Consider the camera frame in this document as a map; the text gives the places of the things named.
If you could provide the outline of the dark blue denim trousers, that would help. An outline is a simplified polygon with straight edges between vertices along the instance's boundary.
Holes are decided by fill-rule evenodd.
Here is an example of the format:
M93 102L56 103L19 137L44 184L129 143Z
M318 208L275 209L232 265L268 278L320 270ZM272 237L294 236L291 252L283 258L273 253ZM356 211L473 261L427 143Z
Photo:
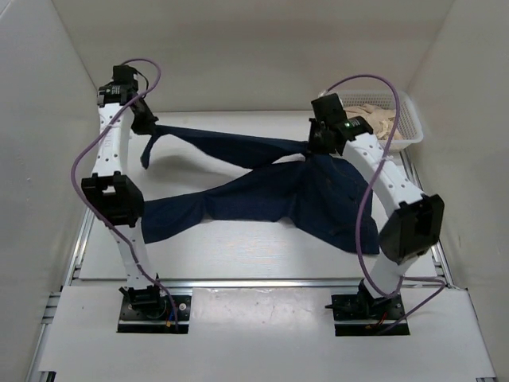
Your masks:
M379 253L378 229L368 200L355 236L356 217L367 182L349 162L310 154L306 142L280 138L158 126L140 158L165 136L177 137L208 156L248 172L226 184L196 193L147 201L142 234L147 244L166 240L212 220L290 220L308 234L346 252Z

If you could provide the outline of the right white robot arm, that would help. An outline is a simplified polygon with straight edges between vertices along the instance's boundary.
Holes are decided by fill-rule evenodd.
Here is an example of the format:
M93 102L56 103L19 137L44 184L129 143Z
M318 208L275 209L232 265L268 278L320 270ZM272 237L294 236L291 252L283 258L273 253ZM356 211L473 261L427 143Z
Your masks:
M366 293L357 298L358 311L375 318L385 310L385 298L398 294L410 266L438 242L445 203L437 194L426 195L402 174L369 123L347 117L338 95L323 95L311 105L309 149L338 154L352 164L388 217L379 233L381 253L362 281Z

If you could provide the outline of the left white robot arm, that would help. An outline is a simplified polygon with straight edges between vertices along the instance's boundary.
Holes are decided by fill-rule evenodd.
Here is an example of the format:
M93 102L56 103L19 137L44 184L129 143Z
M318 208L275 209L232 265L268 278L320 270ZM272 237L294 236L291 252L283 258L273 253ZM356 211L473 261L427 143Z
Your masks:
M142 236L144 197L126 174L130 133L149 134L157 121L138 96L138 74L127 64L116 65L110 82L97 92L99 132L104 137L91 176L81 180L81 190L119 247L126 271L127 285L121 289L126 304L148 318L159 318L167 300L153 284L158 275L150 266Z

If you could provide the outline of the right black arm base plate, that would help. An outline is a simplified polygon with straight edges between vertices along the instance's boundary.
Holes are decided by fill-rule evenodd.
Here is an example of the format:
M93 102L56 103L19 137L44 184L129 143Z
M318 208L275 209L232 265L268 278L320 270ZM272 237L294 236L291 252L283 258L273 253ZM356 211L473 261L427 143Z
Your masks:
M369 305L360 293L333 294L324 307L332 311L336 337L409 336L401 296Z

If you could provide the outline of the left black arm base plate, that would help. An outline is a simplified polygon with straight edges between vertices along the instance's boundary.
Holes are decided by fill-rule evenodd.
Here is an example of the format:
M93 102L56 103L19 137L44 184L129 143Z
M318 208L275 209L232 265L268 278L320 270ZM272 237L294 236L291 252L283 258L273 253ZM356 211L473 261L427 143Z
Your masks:
M122 299L117 324L118 333L145 334L187 334L192 310L192 296L177 294L173 296L177 313L173 312L166 298L162 307L149 313L136 310L127 297Z

